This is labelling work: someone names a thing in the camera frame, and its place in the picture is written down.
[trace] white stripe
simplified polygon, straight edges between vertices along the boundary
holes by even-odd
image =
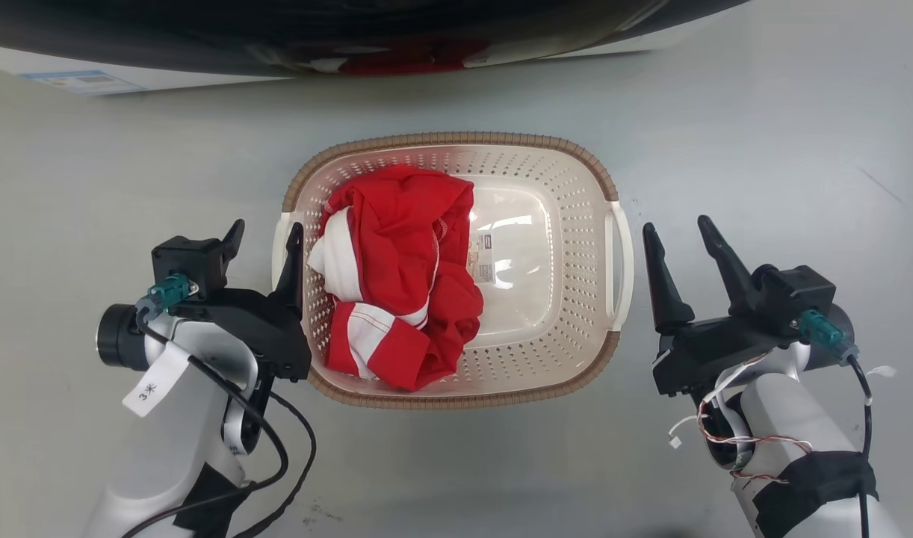
[[[406,314],[405,316],[400,316],[400,320],[405,321],[409,326],[416,328],[423,328],[427,324],[427,313],[430,311],[430,298],[427,297],[427,302],[423,303],[423,306],[416,312],[412,314]]]
[[[342,208],[327,221],[324,235],[314,243],[307,265],[324,275],[324,290],[344,303],[364,300],[360,268],[350,238],[350,208]]]
[[[347,319],[347,340],[350,341],[350,355],[357,363],[361,378],[375,379],[377,376],[368,368],[374,351],[394,326],[394,314],[378,309],[371,304],[357,303]]]

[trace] black cable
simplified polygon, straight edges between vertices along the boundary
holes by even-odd
[[[858,384],[862,386],[862,392],[865,394],[865,442],[862,444],[862,456],[867,462],[872,450],[872,388],[869,387],[869,379],[858,359],[849,357],[849,364],[852,364],[852,370],[858,377]],[[869,498],[864,487],[858,494],[858,509],[861,515],[862,538],[869,538]]]
[[[155,339],[155,341],[159,344],[167,345],[167,342],[169,340],[167,340],[167,338],[163,337],[163,335],[160,334],[158,331],[153,330],[151,327],[148,327],[148,324],[145,323],[145,316],[148,315],[148,313],[149,313],[148,309],[141,309],[140,312],[135,314],[134,322],[137,324],[139,330],[141,330],[142,333],[145,333],[148,336],[152,337],[152,339]]]
[[[146,334],[148,334],[149,336],[152,336],[152,334],[150,334],[149,331],[146,329],[146,326],[142,327],[142,330],[145,330]],[[249,484],[249,486],[241,487],[239,489],[235,489],[234,491],[229,491],[227,493],[217,495],[217,496],[214,496],[211,498],[205,498],[204,501],[198,501],[197,503],[184,504],[184,505],[181,505],[180,507],[170,508],[170,510],[165,510],[155,516],[149,517],[145,521],[142,521],[138,525],[135,525],[135,527],[132,528],[130,531],[126,532],[126,534],[124,536],[122,536],[122,538],[134,538],[134,536],[139,534],[139,532],[143,531],[143,529],[146,529],[146,528],[150,527],[150,525],[154,525],[155,523],[158,523],[161,520],[170,518],[176,514],[180,514],[182,512],[186,512],[188,510],[198,510],[198,508],[207,507],[207,505],[210,505],[210,504],[220,503],[221,501],[227,501],[228,498],[234,498],[234,497],[238,497],[241,495],[246,495],[246,494],[258,491],[259,489],[269,487],[269,486],[271,486],[271,484],[276,483],[278,480],[282,479],[282,477],[285,476],[285,474],[287,472],[287,466],[289,464],[288,460],[287,460],[287,450],[285,449],[285,446],[283,446],[283,443],[280,442],[280,437],[276,434],[276,432],[274,431],[274,428],[272,428],[271,425],[269,425],[267,420],[263,418],[263,415],[261,415],[261,413],[257,409],[255,409],[254,406],[251,406],[251,404],[249,404],[246,401],[246,399],[244,399],[244,396],[241,396],[241,390],[238,389],[237,386],[232,385],[232,383],[230,383],[229,381],[227,381],[226,379],[221,377],[217,372],[213,371],[210,367],[208,367],[207,365],[202,363],[200,361],[200,359],[198,359],[197,357],[194,357],[194,356],[189,357],[188,363],[194,365],[194,367],[196,367],[197,370],[200,370],[204,373],[204,375],[207,375],[208,378],[211,379],[211,381],[214,381],[215,383],[217,383],[218,387],[224,389],[224,392],[227,392],[228,396],[231,396],[231,399],[234,402],[237,402],[238,405],[241,405],[242,408],[244,408],[244,412],[246,413],[246,415],[248,415],[249,418],[254,420],[254,422],[258,426],[261,426],[261,429],[265,433],[267,433],[267,436],[270,437],[271,442],[274,443],[274,448],[276,449],[276,452],[278,452],[278,456],[280,457],[280,468],[278,469],[278,472],[274,473],[274,476],[269,477],[269,479],[267,479],[267,480],[256,481],[256,483],[251,483],[251,484]]]
[[[300,487],[303,486],[303,481],[307,479],[307,473],[310,472],[310,466],[313,466],[314,459],[317,456],[317,436],[314,436],[314,430],[310,427],[310,423],[307,422],[307,419],[300,414],[298,409],[291,405],[290,402],[281,398],[276,392],[271,392],[271,397],[275,399],[280,405],[284,406],[287,411],[293,413],[294,416],[300,420],[300,424],[303,424],[303,429],[307,431],[307,436],[310,437],[310,456],[307,457],[307,463],[303,466],[303,471],[300,473],[300,479],[297,480],[297,485],[294,486],[294,489],[290,491],[290,495],[285,498],[283,503],[278,507],[278,510],[274,510],[268,517],[265,517],[258,523],[251,525],[251,528],[248,528],[247,531],[242,531],[240,534],[235,535],[234,538],[254,538],[256,535],[261,534],[263,531],[266,531],[276,520],[283,515],[283,512],[287,510],[287,507],[290,507],[290,504],[293,503],[294,498],[297,497]]]
[[[858,363],[858,359],[852,357],[849,362],[852,363],[852,369],[858,377],[858,384],[865,392],[865,443],[862,446],[862,453],[867,460],[869,452],[872,450],[872,388],[869,387],[869,380],[867,380],[865,371],[862,371],[862,365]]]

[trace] teal connector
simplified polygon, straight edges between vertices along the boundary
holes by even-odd
[[[168,276],[163,282],[148,288],[148,295],[143,296],[134,304],[139,314],[143,310],[145,323],[158,317],[161,312],[170,314],[170,307],[182,302],[197,293],[197,285],[186,276],[177,273]]]
[[[858,358],[858,345],[853,344],[845,333],[815,310],[805,310],[802,313],[798,319],[798,330],[805,340],[824,347],[843,364]]]

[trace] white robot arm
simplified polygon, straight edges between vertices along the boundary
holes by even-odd
[[[654,226],[643,228],[659,394],[689,395],[710,455],[757,538],[900,538],[878,503],[867,460],[872,392],[835,286],[808,266],[749,273],[709,217],[699,231],[716,259],[729,316],[695,321],[679,297]],[[803,371],[850,365],[865,392],[865,446],[856,450],[799,382]],[[744,387],[726,398],[726,389]]]
[[[102,316],[102,361],[146,373],[124,402],[142,419],[115,459],[85,538],[224,538],[248,494],[288,468],[285,447],[263,418],[270,398],[306,427],[310,457],[285,503],[238,536],[273,523],[306,479],[313,431],[271,391],[275,377],[297,382],[310,367],[300,327],[303,228],[294,225],[285,271],[268,297],[226,287],[243,234],[238,221],[224,241],[162,243],[152,251],[157,285],[135,306],[115,304]],[[248,483],[238,457],[254,450],[261,432],[278,451],[279,470]]]

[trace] black tape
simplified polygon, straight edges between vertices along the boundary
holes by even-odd
[[[753,498],[756,525],[765,538],[782,538],[823,505],[862,491],[878,498],[874,470],[859,452],[813,452],[779,474]]]
[[[224,474],[218,473],[214,467],[204,464],[200,476],[197,477],[194,487],[181,505],[206,501],[208,498],[223,495],[238,489]],[[231,516],[243,503],[247,495],[238,495],[220,503],[208,504],[197,510],[187,510],[174,517],[174,527],[187,528],[194,532],[194,538],[224,538],[228,528],[231,527]]]

